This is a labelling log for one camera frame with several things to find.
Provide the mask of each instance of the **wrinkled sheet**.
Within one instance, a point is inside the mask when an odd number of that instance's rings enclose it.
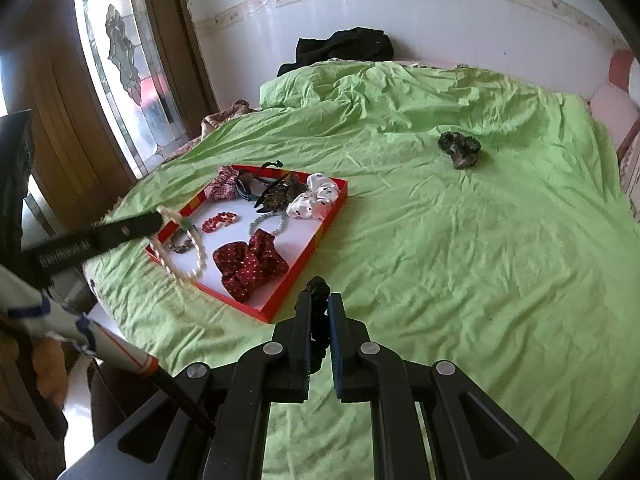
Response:
[[[606,468],[640,412],[640,239],[616,153],[581,98],[461,67],[328,62],[266,83],[264,110],[224,124],[111,218],[180,207],[218,164],[349,181],[350,195],[282,305],[315,275],[404,359],[457,363],[575,476]],[[467,171],[442,132],[482,143]],[[125,336],[174,373],[222,365],[273,327],[168,279],[132,242],[88,263]],[[274,405],[267,479],[370,479],[368,405],[341,405],[331,366],[302,405]]]

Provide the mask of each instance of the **bed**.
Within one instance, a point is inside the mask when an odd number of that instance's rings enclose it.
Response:
[[[616,151],[579,96],[461,66],[332,61],[260,89],[109,216],[180,207],[219,164],[322,171],[350,196],[276,321],[320,275],[404,359],[456,362],[577,480],[597,479],[640,413],[640,231]],[[454,170],[437,149],[473,134]],[[174,373],[217,366],[273,327],[168,279],[132,242],[87,263],[124,335]],[[264,477],[372,478],[369,407],[340,405],[325,362],[302,405],[274,405]]]

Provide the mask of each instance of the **green fabric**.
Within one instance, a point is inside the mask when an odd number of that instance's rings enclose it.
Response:
[[[261,89],[230,121],[142,180],[111,218],[178,207],[221,163],[322,171],[349,193],[276,320],[315,275],[404,359],[457,363],[575,476],[606,468],[640,412],[640,239],[616,155],[575,95],[475,68],[329,62]],[[453,169],[442,132],[482,143]],[[270,339],[262,324],[178,285],[132,242],[92,260],[125,336],[174,372]],[[372,478],[368,405],[341,405],[331,366],[310,399],[275,405],[268,479]]]

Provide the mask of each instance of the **floor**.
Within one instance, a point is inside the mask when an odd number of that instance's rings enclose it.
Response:
[[[88,317],[103,327],[122,337],[115,321],[96,304]],[[86,378],[86,369],[91,359],[80,356],[69,373],[69,393],[66,397],[64,413],[69,423],[65,438],[66,466],[70,467],[94,446],[91,425],[91,395]]]

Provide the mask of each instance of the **mattress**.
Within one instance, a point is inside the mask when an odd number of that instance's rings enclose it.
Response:
[[[596,479],[640,412],[640,232],[583,99],[465,66],[340,61],[287,73],[260,97],[262,111],[161,166],[110,219],[184,205],[219,164],[279,158],[348,180],[275,321],[322,276],[372,340],[455,362],[577,480]],[[470,170],[437,148],[450,130],[482,143]],[[272,326],[169,279],[144,245],[87,264],[132,343],[177,373],[271,338]],[[325,362],[307,402],[272,406],[264,477],[372,476],[369,407],[338,402]]]

